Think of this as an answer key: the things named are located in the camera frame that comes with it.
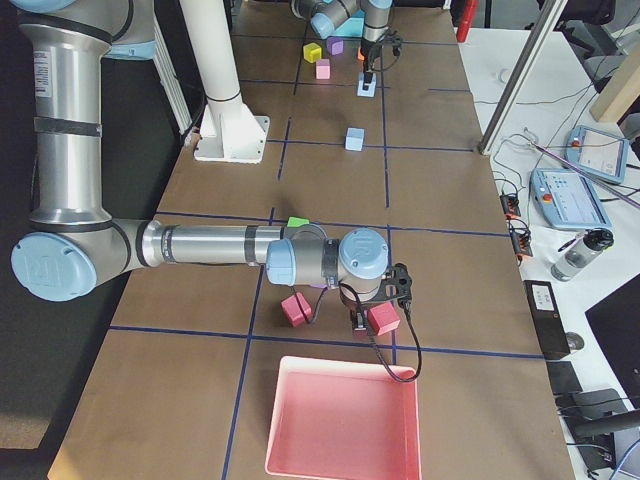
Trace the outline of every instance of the water bottle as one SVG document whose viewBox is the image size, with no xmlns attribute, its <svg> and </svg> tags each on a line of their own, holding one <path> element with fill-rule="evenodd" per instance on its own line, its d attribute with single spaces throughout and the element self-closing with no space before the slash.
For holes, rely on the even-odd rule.
<svg viewBox="0 0 640 480">
<path fill-rule="evenodd" d="M 551 267 L 551 275 L 561 282 L 568 282 L 612 245 L 613 233 L 606 228 L 588 230 Z"/>
</svg>

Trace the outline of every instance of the red cylinder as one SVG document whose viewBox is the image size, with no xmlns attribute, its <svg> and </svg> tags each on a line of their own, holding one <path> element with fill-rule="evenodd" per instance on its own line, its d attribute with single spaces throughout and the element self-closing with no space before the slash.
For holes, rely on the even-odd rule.
<svg viewBox="0 0 640 480">
<path fill-rule="evenodd" d="M 462 13 L 462 20 L 460 20 L 458 32 L 456 33 L 458 43 L 463 43 L 467 39 L 467 34 L 469 33 L 469 29 L 473 23 L 473 17 L 476 14 L 477 8 L 478 0 L 467 0 L 466 5 L 464 6 L 464 12 Z"/>
</svg>

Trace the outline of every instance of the pink tray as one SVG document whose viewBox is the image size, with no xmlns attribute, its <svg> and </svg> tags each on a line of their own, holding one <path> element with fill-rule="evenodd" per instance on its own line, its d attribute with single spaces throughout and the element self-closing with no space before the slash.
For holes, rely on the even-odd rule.
<svg viewBox="0 0 640 480">
<path fill-rule="evenodd" d="M 323 480 L 419 480 L 415 382 L 394 381 L 382 365 L 284 357 L 265 469 Z"/>
</svg>

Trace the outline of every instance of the yellow cube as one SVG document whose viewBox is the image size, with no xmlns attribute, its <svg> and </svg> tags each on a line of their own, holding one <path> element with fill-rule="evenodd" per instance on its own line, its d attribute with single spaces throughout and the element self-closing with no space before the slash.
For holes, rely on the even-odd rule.
<svg viewBox="0 0 640 480">
<path fill-rule="evenodd" d="M 308 43 L 302 47 L 302 56 L 309 63 L 316 63 L 322 58 L 322 47 L 317 43 Z"/>
</svg>

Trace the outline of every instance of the blue cube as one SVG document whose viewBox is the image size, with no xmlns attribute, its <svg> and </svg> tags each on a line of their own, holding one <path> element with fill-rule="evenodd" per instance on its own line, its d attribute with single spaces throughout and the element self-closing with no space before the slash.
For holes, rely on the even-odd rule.
<svg viewBox="0 0 640 480">
<path fill-rule="evenodd" d="M 348 128 L 344 148 L 354 152 L 362 151 L 364 145 L 364 130 L 362 128 Z"/>
<path fill-rule="evenodd" d="M 364 73 L 358 74 L 358 96 L 359 97 L 373 97 L 376 93 L 376 74 L 373 74 L 373 79 L 369 84 L 367 90 L 364 89 Z"/>
</svg>

